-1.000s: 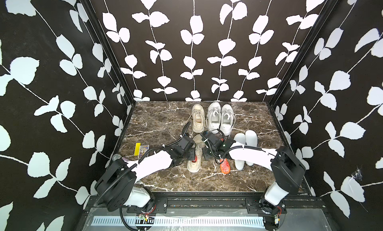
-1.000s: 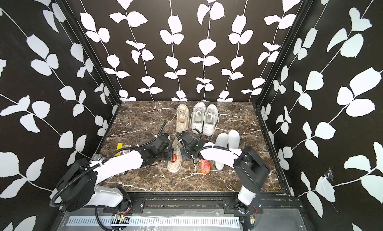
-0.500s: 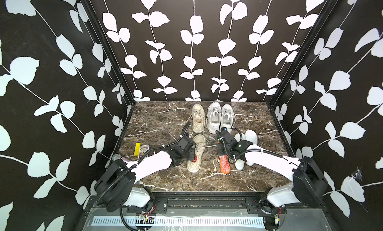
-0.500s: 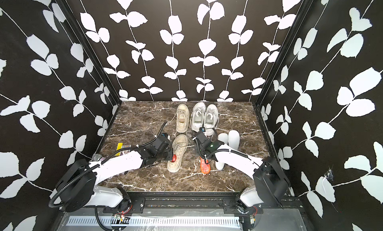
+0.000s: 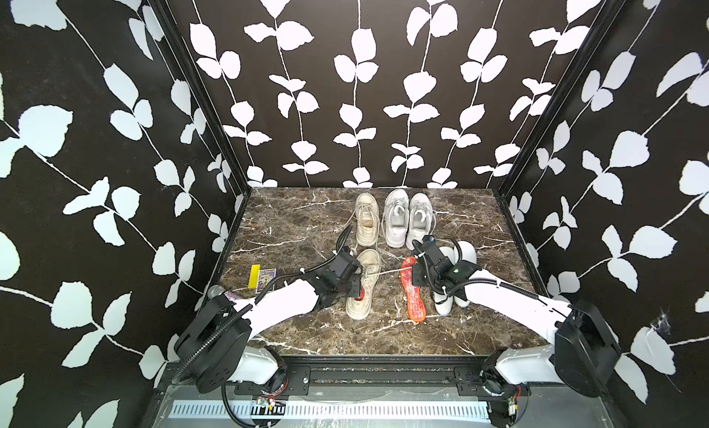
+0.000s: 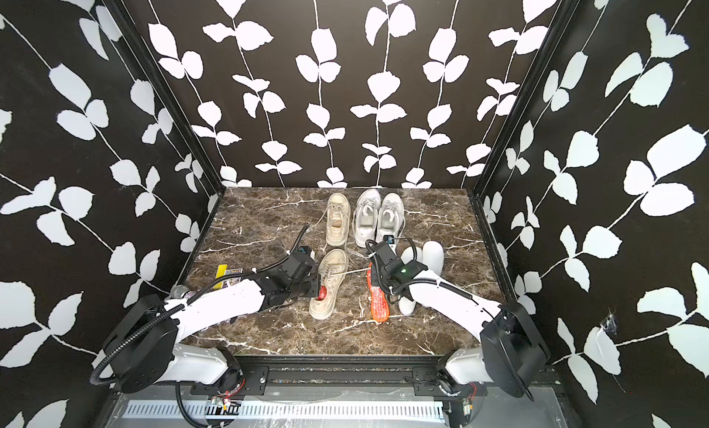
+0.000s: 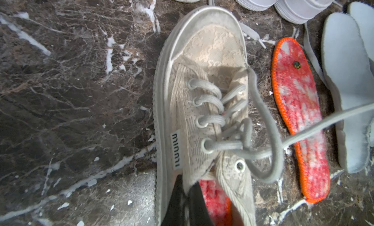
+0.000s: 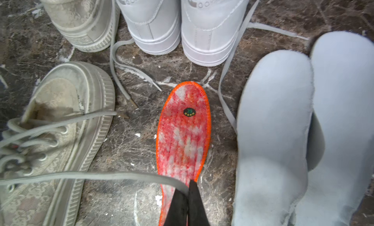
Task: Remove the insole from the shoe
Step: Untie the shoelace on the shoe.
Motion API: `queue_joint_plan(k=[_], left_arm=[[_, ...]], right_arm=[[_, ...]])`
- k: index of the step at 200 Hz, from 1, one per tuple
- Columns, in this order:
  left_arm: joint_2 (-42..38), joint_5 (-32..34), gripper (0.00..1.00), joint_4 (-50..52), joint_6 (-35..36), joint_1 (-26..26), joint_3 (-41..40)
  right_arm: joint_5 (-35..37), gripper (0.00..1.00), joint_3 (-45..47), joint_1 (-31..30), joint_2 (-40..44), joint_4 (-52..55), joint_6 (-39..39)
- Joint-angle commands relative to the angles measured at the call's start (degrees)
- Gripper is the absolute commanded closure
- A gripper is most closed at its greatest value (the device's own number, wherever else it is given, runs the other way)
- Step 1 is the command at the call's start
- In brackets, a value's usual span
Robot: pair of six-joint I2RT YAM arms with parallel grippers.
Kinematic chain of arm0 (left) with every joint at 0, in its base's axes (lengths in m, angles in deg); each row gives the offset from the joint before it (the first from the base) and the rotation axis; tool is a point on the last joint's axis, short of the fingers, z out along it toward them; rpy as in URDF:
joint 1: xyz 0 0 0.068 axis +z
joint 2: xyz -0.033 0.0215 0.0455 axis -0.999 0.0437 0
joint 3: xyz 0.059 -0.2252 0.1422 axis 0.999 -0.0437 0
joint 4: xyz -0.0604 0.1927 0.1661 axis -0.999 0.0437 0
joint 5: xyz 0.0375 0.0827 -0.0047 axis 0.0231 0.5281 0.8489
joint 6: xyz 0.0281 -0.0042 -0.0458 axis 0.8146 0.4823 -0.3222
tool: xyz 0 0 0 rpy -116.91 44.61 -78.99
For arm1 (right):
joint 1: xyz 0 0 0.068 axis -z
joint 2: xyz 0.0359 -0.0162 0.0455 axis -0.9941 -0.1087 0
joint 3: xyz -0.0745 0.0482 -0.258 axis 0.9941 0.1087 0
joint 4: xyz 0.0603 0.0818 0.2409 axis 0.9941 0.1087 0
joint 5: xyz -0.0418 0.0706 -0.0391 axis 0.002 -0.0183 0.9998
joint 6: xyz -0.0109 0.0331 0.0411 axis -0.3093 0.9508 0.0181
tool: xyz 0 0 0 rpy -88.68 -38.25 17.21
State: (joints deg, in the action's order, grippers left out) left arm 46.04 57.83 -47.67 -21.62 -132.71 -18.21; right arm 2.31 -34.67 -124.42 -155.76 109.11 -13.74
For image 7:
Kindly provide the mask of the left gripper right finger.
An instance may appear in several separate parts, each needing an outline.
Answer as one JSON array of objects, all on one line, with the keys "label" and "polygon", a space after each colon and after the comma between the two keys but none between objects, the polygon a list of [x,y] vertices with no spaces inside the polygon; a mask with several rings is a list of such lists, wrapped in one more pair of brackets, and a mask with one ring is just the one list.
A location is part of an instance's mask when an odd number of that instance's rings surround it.
[{"label": "left gripper right finger", "polygon": [[193,185],[188,193],[188,207],[190,226],[214,226],[200,185]]}]

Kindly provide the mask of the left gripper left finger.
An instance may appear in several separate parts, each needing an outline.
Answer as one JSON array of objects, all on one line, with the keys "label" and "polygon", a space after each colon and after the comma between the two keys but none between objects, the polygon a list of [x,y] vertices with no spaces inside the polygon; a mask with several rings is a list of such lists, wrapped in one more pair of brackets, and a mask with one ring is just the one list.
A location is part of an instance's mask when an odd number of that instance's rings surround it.
[{"label": "left gripper left finger", "polygon": [[185,224],[185,202],[183,178],[182,175],[178,175],[161,226],[183,226]]}]

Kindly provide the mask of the red fuzzy insole orange trim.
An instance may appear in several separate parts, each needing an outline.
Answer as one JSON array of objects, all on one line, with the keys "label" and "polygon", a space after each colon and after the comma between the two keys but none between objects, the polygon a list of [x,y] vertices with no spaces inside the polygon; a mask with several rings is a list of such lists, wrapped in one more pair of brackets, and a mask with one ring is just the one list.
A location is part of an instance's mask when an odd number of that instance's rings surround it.
[{"label": "red fuzzy insole orange trim", "polygon": [[[295,135],[320,122],[322,115],[316,84],[300,44],[281,39],[272,59],[273,94],[290,134]],[[323,200],[330,190],[330,171],[322,130],[294,144],[302,193],[309,203]]]}]

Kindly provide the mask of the white shoe insole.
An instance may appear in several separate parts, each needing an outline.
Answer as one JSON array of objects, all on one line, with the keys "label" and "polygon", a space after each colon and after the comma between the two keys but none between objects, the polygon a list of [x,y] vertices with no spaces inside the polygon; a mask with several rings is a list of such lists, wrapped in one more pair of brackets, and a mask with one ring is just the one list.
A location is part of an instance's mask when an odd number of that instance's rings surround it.
[{"label": "white shoe insole", "polygon": [[374,73],[374,8],[362,2],[352,2],[348,6],[348,13],[358,25],[371,72]]},{"label": "white shoe insole", "polygon": [[[321,41],[322,68],[335,111],[344,111],[374,101],[374,76],[356,21],[333,13],[324,23]],[[372,110],[336,124],[339,164],[348,173],[365,169],[370,157]]]}]

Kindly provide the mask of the white sneaker one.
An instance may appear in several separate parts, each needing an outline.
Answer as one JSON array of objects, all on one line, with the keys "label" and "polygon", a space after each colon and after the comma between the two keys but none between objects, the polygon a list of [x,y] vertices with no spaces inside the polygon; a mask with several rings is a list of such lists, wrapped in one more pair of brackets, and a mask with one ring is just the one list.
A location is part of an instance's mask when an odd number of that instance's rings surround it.
[{"label": "white sneaker one", "polygon": [[[235,0],[235,1],[239,3],[239,5],[241,5],[242,7],[246,8],[247,10],[261,12],[273,6],[278,0]],[[242,34],[246,34],[251,39],[259,42],[260,45],[264,49],[266,49],[265,44],[262,42],[259,34],[255,30],[253,30],[252,28],[250,28],[249,26],[243,23],[238,22],[237,20],[235,21],[234,26],[236,28],[240,27]]]},{"label": "white sneaker one", "polygon": [[327,83],[324,78],[324,73],[310,44],[307,22],[328,8],[334,1],[335,0],[278,0],[275,3],[275,9],[283,19],[294,24],[304,25],[303,49],[315,72],[326,86]]}]

